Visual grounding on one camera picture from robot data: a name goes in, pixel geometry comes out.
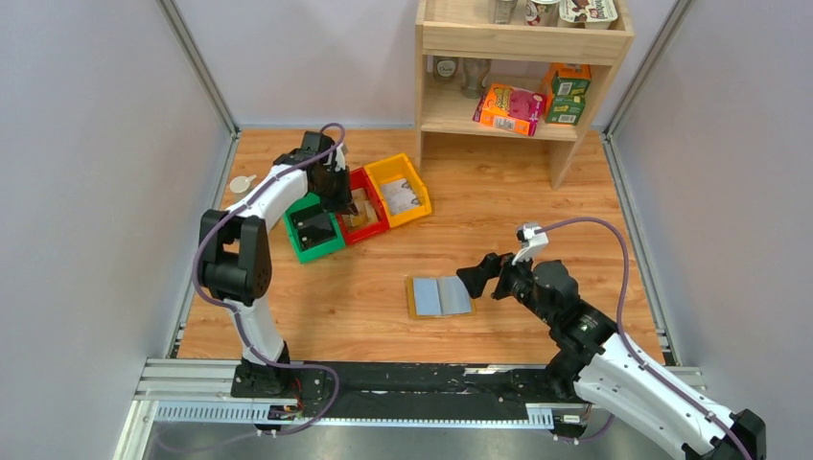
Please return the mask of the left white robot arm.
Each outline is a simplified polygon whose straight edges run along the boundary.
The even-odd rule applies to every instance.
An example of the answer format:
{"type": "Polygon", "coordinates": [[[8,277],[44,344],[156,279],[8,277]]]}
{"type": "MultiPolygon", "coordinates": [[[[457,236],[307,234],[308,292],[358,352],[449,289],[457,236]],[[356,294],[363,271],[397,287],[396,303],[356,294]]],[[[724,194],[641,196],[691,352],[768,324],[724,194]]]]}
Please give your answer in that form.
{"type": "Polygon", "coordinates": [[[251,192],[200,220],[192,282],[206,302],[225,308],[242,342],[242,364],[254,376],[284,386],[293,370],[285,340],[272,319],[268,231],[297,200],[316,195],[328,213],[355,214],[343,133],[328,124],[304,133],[300,146],[277,157],[251,192]]]}

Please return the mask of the beige cards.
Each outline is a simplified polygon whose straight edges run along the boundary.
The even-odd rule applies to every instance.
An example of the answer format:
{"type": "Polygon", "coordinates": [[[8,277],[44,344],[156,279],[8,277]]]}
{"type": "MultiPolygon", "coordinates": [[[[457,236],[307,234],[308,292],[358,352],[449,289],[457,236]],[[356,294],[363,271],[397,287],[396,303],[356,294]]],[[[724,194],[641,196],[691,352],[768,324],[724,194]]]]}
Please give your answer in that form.
{"type": "Polygon", "coordinates": [[[364,189],[352,191],[352,195],[361,195],[360,214],[358,216],[348,216],[345,221],[350,230],[357,231],[368,225],[379,221],[374,203],[364,189]]]}

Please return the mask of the yellow leather card holder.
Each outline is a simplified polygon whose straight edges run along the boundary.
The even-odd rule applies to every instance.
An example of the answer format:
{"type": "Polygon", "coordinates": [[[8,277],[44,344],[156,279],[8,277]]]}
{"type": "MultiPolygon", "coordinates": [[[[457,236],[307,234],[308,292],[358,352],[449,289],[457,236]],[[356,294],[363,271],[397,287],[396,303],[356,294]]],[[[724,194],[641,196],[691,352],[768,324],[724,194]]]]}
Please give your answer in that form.
{"type": "Polygon", "coordinates": [[[457,276],[407,277],[406,303],[412,319],[467,316],[476,313],[474,300],[457,276]]]}

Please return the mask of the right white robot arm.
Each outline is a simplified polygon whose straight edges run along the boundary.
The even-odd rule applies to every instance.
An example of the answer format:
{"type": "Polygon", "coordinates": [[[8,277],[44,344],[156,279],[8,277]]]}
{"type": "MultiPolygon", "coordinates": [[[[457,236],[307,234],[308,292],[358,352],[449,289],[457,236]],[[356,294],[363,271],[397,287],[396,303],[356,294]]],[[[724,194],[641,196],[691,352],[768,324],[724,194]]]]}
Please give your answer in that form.
{"type": "Polygon", "coordinates": [[[492,298],[511,297],[548,325],[559,352],[546,372],[557,392],[606,409],[674,459],[766,458],[766,425],[753,411],[733,412],[668,372],[580,297],[561,261],[513,258],[489,253],[456,275],[473,299],[496,280],[492,298]]]}

